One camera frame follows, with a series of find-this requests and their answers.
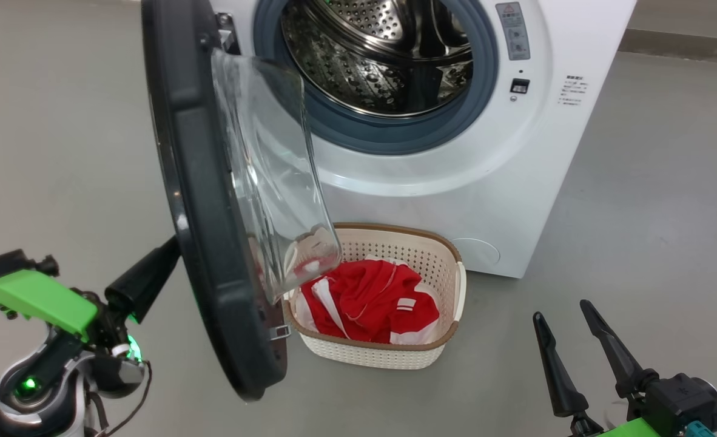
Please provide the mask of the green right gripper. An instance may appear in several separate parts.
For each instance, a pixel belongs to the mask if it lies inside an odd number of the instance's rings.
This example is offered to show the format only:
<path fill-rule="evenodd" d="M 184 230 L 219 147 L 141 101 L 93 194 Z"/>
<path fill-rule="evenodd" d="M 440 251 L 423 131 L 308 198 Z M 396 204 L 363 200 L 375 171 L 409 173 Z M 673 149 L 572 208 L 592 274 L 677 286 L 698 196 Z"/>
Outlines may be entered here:
<path fill-rule="evenodd" d="M 600 341 L 607 357 L 614 378 L 616 393 L 620 398 L 645 393 L 647 387 L 660 379 L 657 371 L 644 368 L 628 351 L 618 335 L 604 320 L 591 301 L 580 301 L 581 312 L 592 335 Z M 570 436 L 625 436 L 625 437 L 657 437 L 652 426 L 643 419 L 628 421 L 611 429 L 603 429 L 598 423 L 584 413 L 589 409 L 588 401 L 579 393 L 565 365 L 556 351 L 556 338 L 541 312 L 533 315 L 533 326 L 539 346 L 542 369 L 550 395 L 553 414 L 556 417 L 572 416 Z"/>

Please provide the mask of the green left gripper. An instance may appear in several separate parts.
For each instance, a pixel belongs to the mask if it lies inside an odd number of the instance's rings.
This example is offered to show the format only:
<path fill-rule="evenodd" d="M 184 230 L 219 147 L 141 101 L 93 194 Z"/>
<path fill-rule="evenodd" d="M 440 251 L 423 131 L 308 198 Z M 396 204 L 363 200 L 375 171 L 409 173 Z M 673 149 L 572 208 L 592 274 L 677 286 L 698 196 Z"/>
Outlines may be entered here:
<path fill-rule="evenodd" d="M 106 288 L 108 303 L 36 271 L 0 277 L 0 305 L 47 325 L 44 345 L 1 377 L 1 398 L 45 398 L 59 390 L 80 359 L 101 395 L 131 395 L 143 382 L 145 366 L 128 335 L 127 318 L 142 323 L 180 257 L 172 236 Z"/>

